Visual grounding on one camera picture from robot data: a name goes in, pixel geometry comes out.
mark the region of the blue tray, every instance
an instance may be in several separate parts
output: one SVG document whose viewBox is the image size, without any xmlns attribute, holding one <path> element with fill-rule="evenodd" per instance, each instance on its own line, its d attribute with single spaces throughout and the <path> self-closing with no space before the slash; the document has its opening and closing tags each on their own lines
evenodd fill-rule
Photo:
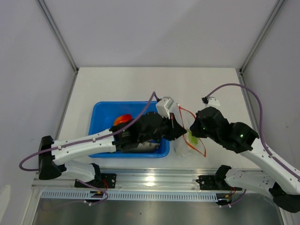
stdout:
<svg viewBox="0 0 300 225">
<path fill-rule="evenodd" d="M 124 114 L 130 114 L 135 118 L 146 106 L 147 102 L 98 102 L 95 104 L 90 121 L 89 135 L 109 129 L 116 118 Z M 151 102 L 147 112 L 157 112 L 156 102 Z M 153 153 L 98 153 L 90 155 L 92 158 L 161 158 L 168 155 L 170 142 L 162 139 L 160 147 Z"/>
</svg>

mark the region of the gray wall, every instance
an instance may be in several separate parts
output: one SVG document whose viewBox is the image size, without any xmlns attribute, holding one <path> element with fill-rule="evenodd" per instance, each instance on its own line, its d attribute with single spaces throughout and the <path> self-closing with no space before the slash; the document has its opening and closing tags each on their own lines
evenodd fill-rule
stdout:
<svg viewBox="0 0 300 225">
<path fill-rule="evenodd" d="M 46 0 L 79 67 L 239 68 L 277 0 Z"/>
<path fill-rule="evenodd" d="M 73 77 L 36 2 L 0 1 L 0 189 L 12 187 L 4 225 L 23 216 L 35 173 L 18 164 L 54 134 Z"/>
<path fill-rule="evenodd" d="M 247 86 L 260 96 L 270 147 L 300 169 L 300 1 L 288 0 L 254 60 Z M 300 213 L 297 214 L 300 224 Z"/>
</svg>

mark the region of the red object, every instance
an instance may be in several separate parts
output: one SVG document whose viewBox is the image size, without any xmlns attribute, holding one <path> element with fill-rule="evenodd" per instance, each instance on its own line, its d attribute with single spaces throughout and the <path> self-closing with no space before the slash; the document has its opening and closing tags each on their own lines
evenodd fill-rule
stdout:
<svg viewBox="0 0 300 225">
<path fill-rule="evenodd" d="M 122 115 L 122 116 L 119 116 L 118 118 L 116 118 L 113 125 L 116 126 L 120 123 L 126 123 L 130 120 L 132 120 L 132 116 L 130 114 L 125 114 L 125 115 Z"/>
</svg>

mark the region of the white table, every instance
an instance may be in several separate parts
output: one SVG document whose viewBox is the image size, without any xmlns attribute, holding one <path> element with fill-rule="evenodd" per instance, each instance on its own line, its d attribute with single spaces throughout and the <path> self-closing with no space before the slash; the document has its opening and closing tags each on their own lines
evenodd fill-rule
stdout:
<svg viewBox="0 0 300 225">
<path fill-rule="evenodd" d="M 204 108 L 201 98 L 224 83 L 239 83 L 234 68 L 167 67 L 82 67 L 71 95 L 59 139 L 88 134 L 93 106 L 100 101 L 146 101 L 153 91 L 159 97 L 171 96 L 192 112 Z M 220 110 L 230 122 L 250 124 L 239 87 L 225 87 L 214 95 Z M 171 148 L 164 158 L 90 158 L 76 159 L 97 163 L 101 168 L 215 169 L 230 165 L 239 169 L 258 169 L 248 159 L 203 139 L 207 157 L 199 153 L 178 156 Z"/>
</svg>

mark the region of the purple cable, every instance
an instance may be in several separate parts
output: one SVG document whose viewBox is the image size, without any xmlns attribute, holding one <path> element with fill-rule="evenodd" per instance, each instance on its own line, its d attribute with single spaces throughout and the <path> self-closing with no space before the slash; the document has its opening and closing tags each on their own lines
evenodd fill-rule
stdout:
<svg viewBox="0 0 300 225">
<path fill-rule="evenodd" d="M 268 153 L 269 156 L 272 156 L 272 153 L 271 151 L 269 150 L 266 142 L 265 142 L 265 139 L 264 139 L 264 136 L 263 136 L 263 106 L 262 106 L 262 103 L 258 97 L 258 95 L 252 90 L 250 89 L 249 87 L 245 86 L 245 85 L 241 85 L 241 84 L 238 84 L 238 83 L 226 83 L 226 84 L 223 84 L 219 87 L 217 87 L 216 89 L 214 89 L 211 93 L 209 93 L 206 97 L 208 98 L 209 96 L 211 96 L 215 91 L 219 90 L 220 88 L 222 87 L 226 87 L 226 86 L 238 86 L 238 87 L 241 87 L 241 88 L 244 88 L 246 89 L 247 91 L 251 92 L 251 94 L 254 95 L 254 97 L 256 98 L 257 102 L 258 102 L 258 105 L 259 105 L 259 136 L 261 137 L 261 142 L 262 142 L 262 145 L 264 147 L 264 149 L 266 150 L 266 152 Z M 300 176 L 298 174 L 296 174 L 293 170 L 291 170 L 289 167 L 287 167 L 283 162 L 281 162 L 278 158 L 276 157 L 272 157 L 278 164 L 280 164 L 283 168 L 285 168 L 291 175 L 293 175 L 294 177 L 296 177 L 298 180 L 300 180 Z"/>
<path fill-rule="evenodd" d="M 103 194 L 105 194 L 105 198 L 104 198 L 104 199 L 98 200 L 97 202 L 93 202 L 93 203 L 90 202 L 90 203 L 89 203 L 90 205 L 97 205 L 97 204 L 99 204 L 99 203 L 105 202 L 105 201 L 108 199 L 108 193 L 107 193 L 106 191 L 104 191 L 104 190 L 102 190 L 102 189 L 99 189 L 99 188 L 97 188 L 97 187 L 94 187 L 94 186 L 92 186 L 92 185 L 89 185 L 89 184 L 87 184 L 87 183 L 85 183 L 85 182 L 83 182 L 83 181 L 81 181 L 81 180 L 78 180 L 78 182 L 82 183 L 83 185 L 85 185 L 85 186 L 87 186 L 87 187 L 89 187 L 89 188 L 95 189 L 95 190 L 97 190 L 97 191 L 101 191 L 101 192 L 103 192 Z M 52 211 L 52 210 L 57 210 L 57 209 L 59 209 L 59 208 L 61 208 L 61 207 L 64 207 L 64 206 L 66 206 L 66 205 L 70 205 L 70 204 L 73 204 L 73 203 L 85 203 L 85 202 L 83 202 L 83 201 L 81 201 L 81 200 L 75 200 L 75 201 L 63 203 L 63 204 L 61 204 L 61 205 L 58 205 L 58 206 L 56 206 L 56 207 L 54 207 L 54 208 L 51 208 L 51 209 L 48 209 L 48 210 L 44 210 L 43 208 L 41 208 L 41 209 L 42 209 L 42 211 L 48 212 L 48 211 Z"/>
<path fill-rule="evenodd" d="M 137 117 L 135 117 L 130 123 L 128 123 L 125 127 L 121 128 L 120 130 L 117 130 L 117 131 L 115 131 L 115 132 L 113 132 L 111 134 L 107 134 L 107 135 L 103 135 L 101 137 L 97 137 L 96 141 L 97 140 L 101 140 L 103 138 L 107 138 L 107 137 L 113 136 L 113 135 L 117 135 L 117 134 L 121 133 L 123 130 L 125 130 L 125 129 L 129 128 L 131 125 L 133 125 L 145 113 L 145 111 L 147 110 L 147 108 L 150 106 L 153 97 L 155 97 L 155 99 L 157 101 L 159 100 L 159 98 L 157 97 L 157 95 L 156 95 L 156 93 L 154 91 L 152 93 L 151 97 L 149 98 L 146 106 L 143 108 L 143 110 L 140 112 L 140 114 L 137 115 Z M 73 142 L 73 143 L 69 143 L 69 144 L 64 144 L 61 147 L 65 148 L 65 147 L 68 147 L 68 146 L 72 146 L 72 145 L 76 145 L 76 144 L 82 144 L 82 143 L 87 143 L 87 142 L 92 142 L 92 141 L 93 141 L 93 139 L 86 139 L 86 140 L 77 141 L 77 142 Z M 58 147 L 55 147 L 55 148 L 50 148 L 50 149 L 45 149 L 45 150 L 41 150 L 41 151 L 35 152 L 35 153 L 27 156 L 25 159 L 23 159 L 19 163 L 19 168 L 21 170 L 24 170 L 24 171 L 38 171 L 38 169 L 27 169 L 27 168 L 24 168 L 23 167 L 24 162 L 26 162 L 28 159 L 30 159 L 30 158 L 32 158 L 34 156 L 41 155 L 43 153 L 50 152 L 50 151 L 57 150 L 57 149 L 58 149 Z"/>
<path fill-rule="evenodd" d="M 229 205 L 234 205 L 234 204 L 238 203 L 245 196 L 246 191 L 247 191 L 247 189 L 244 190 L 244 192 L 242 193 L 242 195 L 236 201 L 234 201 L 234 202 L 232 202 L 230 204 L 227 204 L 227 205 L 223 205 L 222 207 L 229 207 Z"/>
</svg>

